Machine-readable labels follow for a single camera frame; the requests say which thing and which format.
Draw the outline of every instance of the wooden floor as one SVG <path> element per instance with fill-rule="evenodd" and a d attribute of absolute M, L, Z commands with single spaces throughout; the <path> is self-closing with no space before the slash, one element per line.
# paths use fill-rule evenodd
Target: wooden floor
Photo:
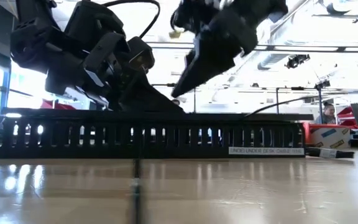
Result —
<path fill-rule="evenodd" d="M 0 224 L 129 223 L 131 161 L 0 161 Z M 148 224 L 358 223 L 354 160 L 145 161 Z"/>

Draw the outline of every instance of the label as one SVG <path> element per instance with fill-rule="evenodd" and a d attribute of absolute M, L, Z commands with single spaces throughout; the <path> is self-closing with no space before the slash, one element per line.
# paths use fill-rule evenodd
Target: label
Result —
<path fill-rule="evenodd" d="M 301 156 L 305 155 L 305 149 L 274 147 L 229 147 L 229 155 Z"/>
<path fill-rule="evenodd" d="M 327 159 L 335 159 L 337 150 L 334 149 L 320 149 L 319 157 Z"/>

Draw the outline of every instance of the ceiling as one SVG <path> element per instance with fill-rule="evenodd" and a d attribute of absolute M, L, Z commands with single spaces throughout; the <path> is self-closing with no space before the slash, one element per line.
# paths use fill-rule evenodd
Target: ceiling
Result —
<path fill-rule="evenodd" d="M 58 8 L 53 11 L 53 16 L 64 28 L 77 0 L 56 2 Z M 150 42 L 150 45 L 161 43 L 154 49 L 156 63 L 148 78 L 153 84 L 175 83 L 185 67 L 183 57 L 189 51 L 194 35 L 184 33 L 179 39 L 170 39 L 170 16 L 180 0 L 159 2 L 160 17 L 144 37 L 144 41 Z M 8 10 L 15 10 L 13 0 L 0 0 L 0 4 Z M 263 21 L 259 25 L 259 44 L 358 46 L 358 0 L 287 0 L 287 5 L 290 12 L 282 20 L 276 24 Z M 124 22 L 129 37 L 139 35 L 157 12 L 155 6 L 144 3 L 114 6 L 111 10 Z M 202 99 L 211 101 L 217 91 L 227 88 L 242 92 L 250 90 L 253 83 L 258 83 L 259 87 L 313 87 L 316 82 L 326 78 L 330 79 L 333 88 L 358 89 L 358 54 L 311 53 L 311 60 L 296 69 L 284 66 L 288 56 L 283 52 L 254 51 L 244 58 L 235 58 L 234 68 L 201 86 L 197 95 L 200 96 L 202 90 Z M 167 95 L 171 91 L 164 87 L 158 89 Z M 189 93 L 184 97 L 191 101 L 192 96 Z"/>

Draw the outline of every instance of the black cable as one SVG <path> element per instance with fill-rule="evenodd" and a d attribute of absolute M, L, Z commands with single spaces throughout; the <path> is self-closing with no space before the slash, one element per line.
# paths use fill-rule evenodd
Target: black cable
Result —
<path fill-rule="evenodd" d="M 333 92 L 333 93 L 327 93 L 325 94 L 325 96 L 331 96 L 331 95 L 350 95 L 350 94 L 358 94 L 358 90 L 357 91 L 350 91 L 350 92 L 347 92 L 347 93 L 343 93 L 343 92 Z M 274 103 L 272 105 L 268 105 L 268 106 L 264 106 L 262 108 L 259 108 L 257 110 L 255 110 L 254 112 L 252 113 L 249 113 L 249 114 L 246 114 L 245 116 L 242 117 L 242 119 L 246 119 L 246 118 L 249 118 L 249 116 L 252 116 L 254 114 L 257 114 L 261 111 L 264 111 L 264 110 L 267 110 L 269 108 L 272 108 L 272 107 L 275 107 L 275 106 L 280 106 L 280 105 L 283 105 L 283 104 L 287 104 L 287 103 L 291 103 L 291 102 L 294 102 L 294 101 L 298 101 L 298 100 L 307 100 L 307 99 L 312 99 L 312 98 L 317 98 L 318 95 L 314 95 L 314 96 L 302 96 L 302 97 L 299 97 L 299 98 L 295 98 L 295 99 L 292 99 L 292 100 L 287 100 L 287 101 L 281 101 L 281 102 L 278 102 L 278 103 Z"/>
<path fill-rule="evenodd" d="M 154 26 L 155 22 L 160 16 L 160 11 L 161 11 L 160 3 L 158 3 L 155 0 L 117 0 L 117 1 L 106 2 L 102 5 L 106 7 L 110 7 L 110 6 L 117 6 L 119 4 L 126 4 L 126 3 L 151 3 L 157 7 L 157 13 L 154 16 L 152 22 L 146 27 L 146 29 L 139 36 L 140 38 L 143 38 L 144 35 L 146 35 L 146 33 L 148 33 L 148 31 L 152 28 L 152 26 Z"/>

